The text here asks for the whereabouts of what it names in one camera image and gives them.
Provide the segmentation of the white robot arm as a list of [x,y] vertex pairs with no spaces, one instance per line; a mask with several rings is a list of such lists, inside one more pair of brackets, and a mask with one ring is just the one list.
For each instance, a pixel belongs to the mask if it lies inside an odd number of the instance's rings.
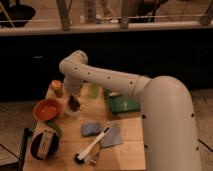
[[181,81],[92,67],[81,50],[65,57],[59,69],[72,94],[88,81],[140,104],[146,171],[201,171],[193,102]]

